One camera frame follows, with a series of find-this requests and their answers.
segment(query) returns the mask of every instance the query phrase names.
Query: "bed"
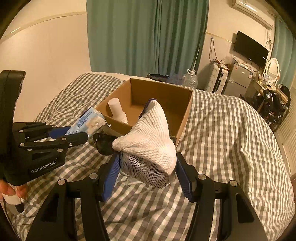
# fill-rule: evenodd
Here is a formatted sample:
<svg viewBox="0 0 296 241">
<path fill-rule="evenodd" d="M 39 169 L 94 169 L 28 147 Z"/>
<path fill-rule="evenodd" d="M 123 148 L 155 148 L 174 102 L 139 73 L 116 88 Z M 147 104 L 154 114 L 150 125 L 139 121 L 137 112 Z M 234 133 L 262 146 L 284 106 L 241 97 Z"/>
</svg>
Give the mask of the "bed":
<svg viewBox="0 0 296 241">
<path fill-rule="evenodd" d="M 96 106 L 124 80 L 85 73 L 60 92 L 36 121 L 72 125 L 90 106 Z M 236 180 L 249 197 L 269 241 L 276 240 L 295 213 L 294 194 L 280 150 L 264 120 L 236 97 L 194 90 L 192 108 L 176 151 L 214 181 Z M 64 166 L 29 183 L 25 211 L 9 214 L 25 240 L 46 196 L 60 178 L 81 180 L 109 156 L 98 153 L 92 141 L 70 149 Z M 111 240 L 184 240 L 195 204 L 183 196 L 178 179 L 163 189 L 133 184 L 119 174 L 113 194 L 100 203 Z M 75 200 L 79 240 L 85 240 L 80 200 Z M 215 203 L 211 241 L 216 240 L 219 200 Z"/>
</svg>

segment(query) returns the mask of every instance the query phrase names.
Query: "round mirror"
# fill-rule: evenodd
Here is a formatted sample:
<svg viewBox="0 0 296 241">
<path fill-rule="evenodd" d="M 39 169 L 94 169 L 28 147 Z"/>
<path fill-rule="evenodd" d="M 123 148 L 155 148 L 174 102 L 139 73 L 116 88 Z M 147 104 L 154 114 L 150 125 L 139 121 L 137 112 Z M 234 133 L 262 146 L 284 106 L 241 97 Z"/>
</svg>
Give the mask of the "round mirror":
<svg viewBox="0 0 296 241">
<path fill-rule="evenodd" d="M 276 58 L 272 58 L 266 65 L 266 73 L 269 76 L 269 83 L 275 83 L 279 76 L 279 63 Z"/>
</svg>

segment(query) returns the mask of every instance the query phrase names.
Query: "metal screw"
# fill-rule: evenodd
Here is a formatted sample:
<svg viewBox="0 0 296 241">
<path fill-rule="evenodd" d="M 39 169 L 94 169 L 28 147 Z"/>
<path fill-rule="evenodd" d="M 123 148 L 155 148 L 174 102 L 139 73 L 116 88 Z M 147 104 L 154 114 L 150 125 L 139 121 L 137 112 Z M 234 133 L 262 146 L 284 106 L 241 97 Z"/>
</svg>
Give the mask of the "metal screw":
<svg viewBox="0 0 296 241">
<path fill-rule="evenodd" d="M 90 179 L 96 179 L 97 177 L 98 177 L 98 174 L 96 174 L 96 173 L 92 173 L 89 175 Z"/>
<path fill-rule="evenodd" d="M 66 183 L 66 180 L 65 179 L 60 179 L 58 180 L 57 182 L 59 185 L 64 185 Z"/>
<path fill-rule="evenodd" d="M 233 187 L 236 187 L 237 186 L 237 182 L 235 180 L 231 180 L 229 183 Z"/>
<path fill-rule="evenodd" d="M 198 179 L 200 179 L 200 180 L 204 180 L 204 179 L 207 178 L 207 176 L 206 176 L 205 174 L 199 174 L 197 177 L 198 177 Z"/>
</svg>

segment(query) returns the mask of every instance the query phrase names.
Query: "finger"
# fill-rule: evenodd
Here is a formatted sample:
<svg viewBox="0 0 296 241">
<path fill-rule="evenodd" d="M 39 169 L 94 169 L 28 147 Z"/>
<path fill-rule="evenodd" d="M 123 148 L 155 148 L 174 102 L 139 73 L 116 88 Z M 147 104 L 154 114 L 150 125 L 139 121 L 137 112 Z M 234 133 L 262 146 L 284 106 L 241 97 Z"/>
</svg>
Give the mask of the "finger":
<svg viewBox="0 0 296 241">
<path fill-rule="evenodd" d="M 8 196 L 15 195 L 15 190 L 3 180 L 0 180 L 0 192 Z"/>
<path fill-rule="evenodd" d="M 17 186 L 17 196 L 19 198 L 26 198 L 27 193 L 28 193 L 28 185 L 27 184 Z"/>
</svg>

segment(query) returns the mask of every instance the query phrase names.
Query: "teal curtain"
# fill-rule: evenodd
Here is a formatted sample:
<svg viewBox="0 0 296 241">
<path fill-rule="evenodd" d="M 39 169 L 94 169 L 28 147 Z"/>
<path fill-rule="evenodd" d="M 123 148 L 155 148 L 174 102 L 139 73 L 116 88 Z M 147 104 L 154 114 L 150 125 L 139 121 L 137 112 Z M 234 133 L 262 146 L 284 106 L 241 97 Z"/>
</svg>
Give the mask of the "teal curtain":
<svg viewBox="0 0 296 241">
<path fill-rule="evenodd" d="M 278 83 L 290 88 L 296 71 L 296 40 L 279 18 L 275 21 L 274 47 L 271 57 L 279 62 L 281 76 Z"/>
<path fill-rule="evenodd" d="M 182 74 L 195 54 L 197 69 L 208 6 L 209 0 L 87 0 L 91 70 Z"/>
</svg>

